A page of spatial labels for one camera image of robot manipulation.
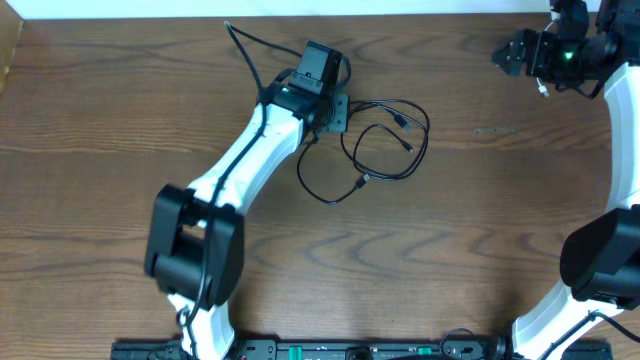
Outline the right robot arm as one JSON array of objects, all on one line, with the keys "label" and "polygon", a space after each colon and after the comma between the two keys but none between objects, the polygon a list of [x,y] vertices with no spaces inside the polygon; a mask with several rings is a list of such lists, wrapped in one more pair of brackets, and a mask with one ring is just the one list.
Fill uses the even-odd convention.
[{"label": "right robot arm", "polygon": [[602,322],[633,342],[616,316],[639,307],[639,4],[602,1],[595,16],[578,0],[549,4],[543,30],[522,29],[492,54],[510,76],[547,88],[603,97],[609,119],[608,195],[602,214],[563,244],[559,280],[509,335],[494,359],[610,359],[605,341],[583,337]]}]

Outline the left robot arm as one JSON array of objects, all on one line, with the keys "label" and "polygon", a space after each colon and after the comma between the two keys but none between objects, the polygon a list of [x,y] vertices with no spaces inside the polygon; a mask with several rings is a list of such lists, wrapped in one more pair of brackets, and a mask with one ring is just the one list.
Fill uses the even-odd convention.
[{"label": "left robot arm", "polygon": [[251,119],[206,173],[155,198],[145,273],[175,307],[190,359],[223,359],[235,331],[228,300],[244,266],[245,216],[279,164],[311,132],[348,127],[351,75],[339,51],[310,41],[295,69],[259,90]]}]

